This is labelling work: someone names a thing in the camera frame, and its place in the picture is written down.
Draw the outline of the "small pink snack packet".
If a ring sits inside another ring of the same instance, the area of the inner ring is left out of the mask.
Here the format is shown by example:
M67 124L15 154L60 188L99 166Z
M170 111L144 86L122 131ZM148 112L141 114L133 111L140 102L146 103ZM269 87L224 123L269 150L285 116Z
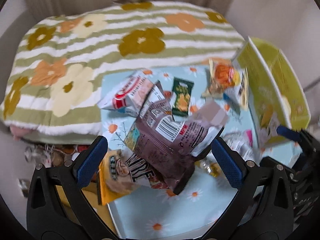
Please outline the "small pink snack packet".
M244 133L245 133L245 135L247 137L249 145L252 147L253 146L252 130L251 129L245 130Z

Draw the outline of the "striped floral quilt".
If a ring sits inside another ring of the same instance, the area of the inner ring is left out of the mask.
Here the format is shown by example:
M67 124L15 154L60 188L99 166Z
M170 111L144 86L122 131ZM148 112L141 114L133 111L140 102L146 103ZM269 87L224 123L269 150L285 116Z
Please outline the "striped floral quilt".
M231 58L244 38L218 12L185 2L140 2L51 16L18 44L1 120L42 136L101 130L101 83L125 69Z

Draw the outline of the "yellow cartoon snack bag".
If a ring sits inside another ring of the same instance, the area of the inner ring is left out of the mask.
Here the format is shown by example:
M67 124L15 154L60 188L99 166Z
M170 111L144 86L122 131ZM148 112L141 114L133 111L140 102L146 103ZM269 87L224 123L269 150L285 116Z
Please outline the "yellow cartoon snack bag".
M129 148L108 150L99 165L99 204L126 196L141 186L157 190L169 187L161 174Z

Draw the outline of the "light blue daisy cloth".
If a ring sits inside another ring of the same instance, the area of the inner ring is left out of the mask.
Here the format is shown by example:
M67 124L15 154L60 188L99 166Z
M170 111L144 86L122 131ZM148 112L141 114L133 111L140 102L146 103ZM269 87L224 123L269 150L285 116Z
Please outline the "light blue daisy cloth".
M134 70L107 74L102 80L101 97L115 88ZM187 67L163 67L145 70L152 82L159 80L164 90L171 90L174 78L194 83L191 91L189 115L204 104L202 92L209 82L209 70L204 65ZM288 167L292 167L302 150L297 143L286 142L260 150L250 111L236 113L233 106L228 109L224 100L217 100L229 115L223 134L235 131L252 131L253 150L258 163L262 157L270 156ZM101 110L103 136L108 139L110 150L124 150L127 132L134 118L108 110ZM205 233L223 213L236 194L221 173L217 177L208 175L196 167L184 191L178 196L170 190L140 186L127 196L120 197L107 205L117 232L121 238L131 239L186 239L197 238Z

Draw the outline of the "green cardboard storage box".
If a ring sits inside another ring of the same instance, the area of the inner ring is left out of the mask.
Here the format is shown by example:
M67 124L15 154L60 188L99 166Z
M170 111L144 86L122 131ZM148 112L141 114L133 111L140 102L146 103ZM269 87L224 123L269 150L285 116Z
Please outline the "green cardboard storage box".
M232 63L248 73L248 104L259 148L287 141L276 132L280 125L295 131L308 127L308 102L281 49L260 38L248 37Z

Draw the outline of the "orange cheese sticks bag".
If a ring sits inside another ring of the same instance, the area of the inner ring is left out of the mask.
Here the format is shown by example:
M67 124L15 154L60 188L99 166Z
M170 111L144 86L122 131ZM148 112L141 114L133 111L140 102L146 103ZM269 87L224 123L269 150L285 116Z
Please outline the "orange cheese sticks bag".
M248 110L247 69L233 66L231 60L211 58L209 83L202 93L203 98L227 98L244 111Z

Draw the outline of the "purple brown snack bag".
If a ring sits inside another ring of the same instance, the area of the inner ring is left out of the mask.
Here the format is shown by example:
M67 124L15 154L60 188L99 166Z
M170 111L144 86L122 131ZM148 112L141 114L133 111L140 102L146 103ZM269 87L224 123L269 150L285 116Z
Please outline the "purple brown snack bag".
M138 116L125 138L125 145L162 176L171 191L180 194L195 171L195 162L210 152L228 115L215 102L203 105L183 121L176 121L159 104Z

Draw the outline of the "dark green biscuit packet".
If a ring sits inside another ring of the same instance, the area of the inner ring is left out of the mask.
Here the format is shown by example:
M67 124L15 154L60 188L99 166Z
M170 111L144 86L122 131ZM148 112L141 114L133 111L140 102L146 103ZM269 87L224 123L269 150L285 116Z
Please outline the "dark green biscuit packet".
M185 79L175 77L172 92L176 98L172 106L172 113L178 116L188 116L191 92L194 83Z

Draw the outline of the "white red label snack bag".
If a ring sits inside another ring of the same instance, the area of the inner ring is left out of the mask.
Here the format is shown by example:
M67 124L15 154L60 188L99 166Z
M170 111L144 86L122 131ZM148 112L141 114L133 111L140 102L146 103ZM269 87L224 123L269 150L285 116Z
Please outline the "white red label snack bag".
M153 82L138 70L117 84L97 105L100 109L136 117L152 88Z

